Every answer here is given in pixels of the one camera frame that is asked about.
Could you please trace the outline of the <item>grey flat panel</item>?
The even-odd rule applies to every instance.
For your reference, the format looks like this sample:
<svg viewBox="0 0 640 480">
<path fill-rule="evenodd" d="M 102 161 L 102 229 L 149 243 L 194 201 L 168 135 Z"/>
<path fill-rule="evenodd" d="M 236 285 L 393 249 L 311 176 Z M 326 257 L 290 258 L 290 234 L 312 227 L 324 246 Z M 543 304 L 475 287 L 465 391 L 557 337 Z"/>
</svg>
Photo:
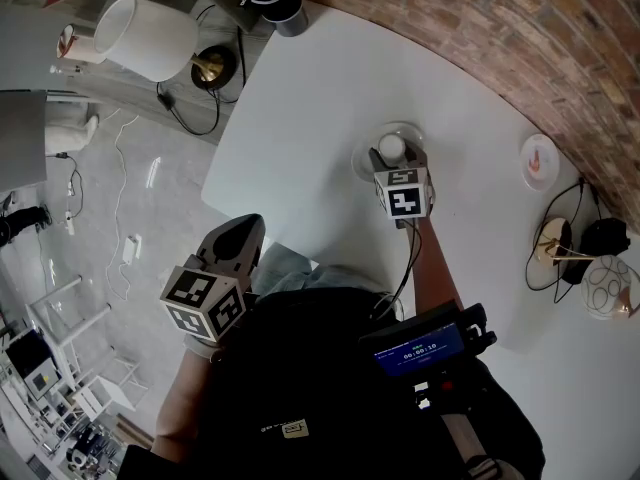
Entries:
<svg viewBox="0 0 640 480">
<path fill-rule="evenodd" d="M 0 193 L 46 180 L 46 93 L 0 91 Z"/>
</svg>

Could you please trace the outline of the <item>white shade brass table lamp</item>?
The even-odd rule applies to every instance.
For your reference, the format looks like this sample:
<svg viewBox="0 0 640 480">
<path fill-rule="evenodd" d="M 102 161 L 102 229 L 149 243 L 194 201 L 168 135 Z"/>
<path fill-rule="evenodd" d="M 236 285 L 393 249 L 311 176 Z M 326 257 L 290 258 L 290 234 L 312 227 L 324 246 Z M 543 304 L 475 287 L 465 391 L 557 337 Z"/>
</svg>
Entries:
<svg viewBox="0 0 640 480">
<path fill-rule="evenodd" d="M 152 82 L 189 68 L 196 87 L 218 90 L 235 74 L 235 55 L 222 45 L 197 53 L 199 34 L 196 19 L 184 12 L 148 0 L 116 0 L 99 20 L 94 48 Z"/>
</svg>

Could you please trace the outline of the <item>grey wooden shelf unit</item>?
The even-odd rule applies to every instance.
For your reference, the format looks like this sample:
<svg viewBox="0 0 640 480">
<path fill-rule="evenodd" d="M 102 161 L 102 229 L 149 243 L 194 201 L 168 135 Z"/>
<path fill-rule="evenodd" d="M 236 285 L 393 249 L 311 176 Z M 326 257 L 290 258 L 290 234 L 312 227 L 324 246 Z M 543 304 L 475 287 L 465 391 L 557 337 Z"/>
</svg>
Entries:
<svg viewBox="0 0 640 480">
<path fill-rule="evenodd" d="M 216 143 L 231 117 L 248 76 L 271 36 L 270 24 L 239 0 L 148 0 L 183 11 L 199 24 L 197 50 L 223 45 L 235 55 L 234 76 L 205 92 L 191 70 L 152 82 L 105 60 L 101 64 L 58 59 L 59 32 L 68 24 L 97 27 L 116 0 L 0 0 L 0 91 L 43 90 L 52 100 L 110 104 Z"/>
</svg>

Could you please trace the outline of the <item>black rounded speaker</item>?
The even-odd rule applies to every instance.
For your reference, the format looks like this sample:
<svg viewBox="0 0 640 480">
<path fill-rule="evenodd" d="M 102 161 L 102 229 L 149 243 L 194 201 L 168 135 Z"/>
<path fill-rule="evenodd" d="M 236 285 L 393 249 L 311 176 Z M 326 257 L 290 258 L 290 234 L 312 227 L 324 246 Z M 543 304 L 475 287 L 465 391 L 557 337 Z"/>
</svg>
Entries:
<svg viewBox="0 0 640 480">
<path fill-rule="evenodd" d="M 617 218 L 599 219 L 582 234 L 579 251 L 590 256 L 619 255 L 631 244 L 626 223 Z"/>
</svg>

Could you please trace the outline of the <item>white saucer plate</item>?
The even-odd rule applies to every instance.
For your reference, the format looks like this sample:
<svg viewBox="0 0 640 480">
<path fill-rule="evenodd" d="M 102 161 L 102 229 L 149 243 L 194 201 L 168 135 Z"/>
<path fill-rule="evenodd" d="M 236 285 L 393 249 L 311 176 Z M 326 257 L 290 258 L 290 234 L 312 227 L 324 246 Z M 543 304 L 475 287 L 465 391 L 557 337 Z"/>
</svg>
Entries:
<svg viewBox="0 0 640 480">
<path fill-rule="evenodd" d="M 423 130 L 407 121 L 390 121 L 378 125 L 366 132 L 364 137 L 356 142 L 351 155 L 351 165 L 356 175 L 365 182 L 374 181 L 374 166 L 369 158 L 369 149 L 378 148 L 382 137 L 393 134 L 423 148 Z"/>
</svg>

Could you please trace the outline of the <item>black equipment case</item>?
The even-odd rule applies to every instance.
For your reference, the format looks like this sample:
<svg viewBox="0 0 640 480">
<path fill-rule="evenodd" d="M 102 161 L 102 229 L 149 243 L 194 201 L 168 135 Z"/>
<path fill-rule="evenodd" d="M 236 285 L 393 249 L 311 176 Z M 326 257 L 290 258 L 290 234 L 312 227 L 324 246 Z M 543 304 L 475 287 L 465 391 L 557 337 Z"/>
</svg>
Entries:
<svg viewBox="0 0 640 480">
<path fill-rule="evenodd" d="M 33 329 L 12 342 L 7 355 L 35 400 L 41 399 L 61 379 L 48 344 Z"/>
</svg>

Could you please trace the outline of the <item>person's black shirt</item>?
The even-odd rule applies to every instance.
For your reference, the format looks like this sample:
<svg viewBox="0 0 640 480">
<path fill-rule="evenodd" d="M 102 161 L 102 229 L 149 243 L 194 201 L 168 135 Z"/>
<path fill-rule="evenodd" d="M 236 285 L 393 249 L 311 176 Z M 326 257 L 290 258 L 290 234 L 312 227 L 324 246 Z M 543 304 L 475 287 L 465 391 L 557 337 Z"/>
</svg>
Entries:
<svg viewBox="0 0 640 480">
<path fill-rule="evenodd" d="M 481 354 L 390 377 L 359 340 L 398 320 L 272 327 L 251 313 L 189 458 L 131 447 L 118 480 L 541 480 L 541 439 Z"/>
</svg>

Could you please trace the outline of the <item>patterned globe brass table lamp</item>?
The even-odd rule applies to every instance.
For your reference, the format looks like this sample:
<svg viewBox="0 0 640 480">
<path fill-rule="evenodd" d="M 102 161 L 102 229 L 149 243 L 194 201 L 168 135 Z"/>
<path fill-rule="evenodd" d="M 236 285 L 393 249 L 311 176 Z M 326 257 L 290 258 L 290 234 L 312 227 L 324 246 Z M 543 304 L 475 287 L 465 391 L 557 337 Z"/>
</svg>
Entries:
<svg viewBox="0 0 640 480">
<path fill-rule="evenodd" d="M 581 237 L 573 242 L 567 219 L 548 219 L 534 239 L 533 257 L 556 275 L 558 283 L 580 290 L 583 305 L 592 317 L 610 320 L 634 316 L 640 311 L 640 302 L 632 302 L 632 288 L 640 284 L 640 273 L 620 257 L 622 253 L 599 257 L 581 253 Z"/>
</svg>

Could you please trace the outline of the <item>black chest-mounted monitor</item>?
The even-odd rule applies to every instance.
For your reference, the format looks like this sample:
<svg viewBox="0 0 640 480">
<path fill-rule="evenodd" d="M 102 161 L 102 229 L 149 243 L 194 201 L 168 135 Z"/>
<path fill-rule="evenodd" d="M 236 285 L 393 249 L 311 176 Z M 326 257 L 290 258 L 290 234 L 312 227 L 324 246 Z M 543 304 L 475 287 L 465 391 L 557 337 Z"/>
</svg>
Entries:
<svg viewBox="0 0 640 480">
<path fill-rule="evenodd" d="M 450 301 L 360 338 L 363 352 L 390 377 L 440 372 L 464 364 L 497 342 L 484 307 Z"/>
</svg>

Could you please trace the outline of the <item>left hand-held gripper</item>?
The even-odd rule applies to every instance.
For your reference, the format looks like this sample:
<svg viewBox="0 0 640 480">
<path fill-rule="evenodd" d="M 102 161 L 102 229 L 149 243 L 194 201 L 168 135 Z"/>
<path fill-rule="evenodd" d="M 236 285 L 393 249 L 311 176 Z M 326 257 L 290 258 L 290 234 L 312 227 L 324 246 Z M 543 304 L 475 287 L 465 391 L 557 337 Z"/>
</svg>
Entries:
<svg viewBox="0 0 640 480">
<path fill-rule="evenodd" d="M 236 217 L 209 232 L 197 255 L 173 269 L 160 301 L 180 331 L 218 342 L 240 321 L 264 237 L 260 214 Z"/>
</svg>

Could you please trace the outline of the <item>pale wristband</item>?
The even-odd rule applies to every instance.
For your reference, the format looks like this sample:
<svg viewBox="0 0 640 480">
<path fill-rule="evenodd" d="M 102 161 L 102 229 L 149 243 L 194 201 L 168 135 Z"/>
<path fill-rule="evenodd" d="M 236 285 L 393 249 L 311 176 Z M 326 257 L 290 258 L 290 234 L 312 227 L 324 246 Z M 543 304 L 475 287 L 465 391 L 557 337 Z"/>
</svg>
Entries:
<svg viewBox="0 0 640 480">
<path fill-rule="evenodd" d="M 192 334 L 186 334 L 183 340 L 184 347 L 191 353 L 213 364 L 224 353 L 224 348 L 216 342 L 202 340 Z"/>
</svg>

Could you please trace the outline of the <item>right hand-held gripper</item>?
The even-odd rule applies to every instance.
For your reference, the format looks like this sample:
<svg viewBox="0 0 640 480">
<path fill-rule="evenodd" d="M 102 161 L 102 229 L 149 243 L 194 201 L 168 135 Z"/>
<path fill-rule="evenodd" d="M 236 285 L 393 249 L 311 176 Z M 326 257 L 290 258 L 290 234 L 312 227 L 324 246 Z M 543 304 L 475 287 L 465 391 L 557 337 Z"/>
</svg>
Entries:
<svg viewBox="0 0 640 480">
<path fill-rule="evenodd" d="M 368 156 L 379 203 L 397 229 L 403 229 L 406 221 L 430 216 L 433 184 L 427 169 L 428 157 L 419 144 L 405 142 L 405 158 L 409 168 L 390 170 L 374 147 L 369 149 Z"/>
</svg>

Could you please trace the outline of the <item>small round plate red print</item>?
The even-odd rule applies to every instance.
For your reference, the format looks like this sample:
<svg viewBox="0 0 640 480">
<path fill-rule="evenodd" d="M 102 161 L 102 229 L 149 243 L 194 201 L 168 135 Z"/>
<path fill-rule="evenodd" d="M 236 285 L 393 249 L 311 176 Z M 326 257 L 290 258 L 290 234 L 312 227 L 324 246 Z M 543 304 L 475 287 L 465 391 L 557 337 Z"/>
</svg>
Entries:
<svg viewBox="0 0 640 480">
<path fill-rule="evenodd" d="M 530 189 L 546 192 L 554 185 L 560 171 L 560 158 L 549 137 L 538 133 L 527 138 L 519 159 L 522 177 Z"/>
</svg>

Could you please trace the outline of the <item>white metal frame stool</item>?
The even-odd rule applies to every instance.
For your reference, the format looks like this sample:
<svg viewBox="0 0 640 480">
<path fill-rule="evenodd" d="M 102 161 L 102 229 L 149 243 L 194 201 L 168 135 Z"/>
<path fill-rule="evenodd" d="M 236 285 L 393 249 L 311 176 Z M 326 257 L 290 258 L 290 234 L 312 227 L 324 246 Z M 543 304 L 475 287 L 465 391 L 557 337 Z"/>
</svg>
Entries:
<svg viewBox="0 0 640 480">
<path fill-rule="evenodd" d="M 71 396 L 90 421 L 111 406 L 135 412 L 149 391 L 138 377 L 140 363 L 118 355 L 96 361 L 77 381 Z"/>
<path fill-rule="evenodd" d="M 101 310 L 81 317 L 74 324 L 68 324 L 62 316 L 62 309 L 57 309 L 56 304 L 62 304 L 70 297 L 77 298 L 82 282 L 83 277 L 76 275 L 67 283 L 56 285 L 39 299 L 25 305 L 32 325 L 42 332 L 52 352 L 63 353 L 76 338 L 112 311 L 111 305 L 107 303 Z"/>
</svg>

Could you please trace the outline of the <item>person's left forearm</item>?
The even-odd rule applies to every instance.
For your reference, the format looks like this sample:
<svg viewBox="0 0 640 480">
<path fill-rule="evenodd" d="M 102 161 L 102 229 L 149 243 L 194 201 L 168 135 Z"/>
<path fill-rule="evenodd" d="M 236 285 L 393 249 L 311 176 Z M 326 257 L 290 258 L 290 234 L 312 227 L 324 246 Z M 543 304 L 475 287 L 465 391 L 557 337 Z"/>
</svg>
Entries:
<svg viewBox="0 0 640 480">
<path fill-rule="evenodd" d="M 195 449 L 218 364 L 187 349 L 156 422 L 151 451 L 174 463 Z"/>
</svg>

